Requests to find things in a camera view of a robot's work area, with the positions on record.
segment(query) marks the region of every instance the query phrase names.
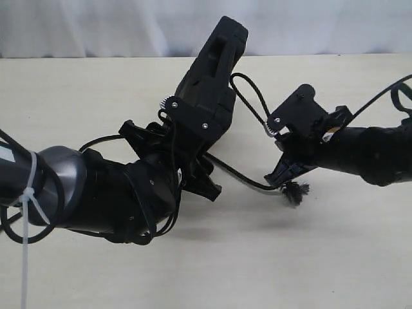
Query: fuzzy black pom-pom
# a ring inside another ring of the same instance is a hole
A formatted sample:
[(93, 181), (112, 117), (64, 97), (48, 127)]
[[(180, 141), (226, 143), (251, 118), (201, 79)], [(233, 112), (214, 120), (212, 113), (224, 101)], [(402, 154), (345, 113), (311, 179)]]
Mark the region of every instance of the fuzzy black pom-pom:
[(281, 192), (286, 196), (292, 208), (300, 205), (304, 195), (309, 193), (309, 185), (303, 183), (299, 185), (297, 182), (286, 182), (281, 186)]

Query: white table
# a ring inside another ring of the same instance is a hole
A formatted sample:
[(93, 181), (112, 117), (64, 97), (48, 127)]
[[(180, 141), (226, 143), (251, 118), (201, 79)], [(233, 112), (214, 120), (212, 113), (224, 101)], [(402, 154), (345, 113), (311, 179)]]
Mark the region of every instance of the white table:
[[(156, 120), (192, 59), (0, 60), (0, 127), (29, 149), (78, 148), (115, 134), (123, 121)], [(352, 111), (411, 73), (412, 55), (244, 57), (274, 109), (312, 84), (328, 111)], [(240, 89), (259, 108), (246, 84)], [(397, 126), (389, 96), (354, 125)], [(129, 162), (125, 142), (97, 147)], [(246, 107), (212, 153), (263, 181), (280, 152)], [(412, 183), (378, 188), (318, 169), (297, 209), (219, 169), (215, 203), (184, 194), (170, 234), (147, 247), (114, 245), (55, 230), (29, 247), (29, 308), (404, 308), (412, 305)], [(17, 308), (21, 246), (0, 235), (0, 307)]]

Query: white backdrop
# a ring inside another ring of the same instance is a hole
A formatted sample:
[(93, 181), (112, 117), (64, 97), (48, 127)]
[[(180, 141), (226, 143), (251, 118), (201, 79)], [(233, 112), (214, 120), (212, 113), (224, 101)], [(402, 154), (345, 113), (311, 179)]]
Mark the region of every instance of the white backdrop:
[(222, 15), (247, 55), (412, 52), (411, 0), (0, 0), (0, 54), (196, 55)]

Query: white curtain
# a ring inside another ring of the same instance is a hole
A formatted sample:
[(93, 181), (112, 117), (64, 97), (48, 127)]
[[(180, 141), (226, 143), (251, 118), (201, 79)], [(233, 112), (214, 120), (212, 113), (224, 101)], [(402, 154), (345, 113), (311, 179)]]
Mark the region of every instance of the white curtain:
[(412, 0), (0, 0), (0, 54), (196, 55), (223, 15), (247, 55), (412, 52)]

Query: white zip tie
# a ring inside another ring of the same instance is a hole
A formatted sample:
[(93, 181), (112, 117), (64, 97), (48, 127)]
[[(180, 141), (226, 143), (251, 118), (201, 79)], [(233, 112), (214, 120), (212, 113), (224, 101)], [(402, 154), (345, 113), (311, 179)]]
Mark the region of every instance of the white zip tie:
[(30, 151), (32, 156), (32, 169), (27, 181), (27, 187), (24, 189), (22, 195), (18, 197), (9, 206), (14, 206), (17, 203), (22, 203), (23, 208), (23, 267), (21, 270), (21, 309), (26, 309), (27, 306), (27, 282), (28, 282), (28, 202), (32, 201), (40, 217), (46, 224), (50, 224), (43, 210), (40, 208), (39, 202), (34, 197), (34, 189), (32, 188), (34, 176), (37, 169), (36, 154)]

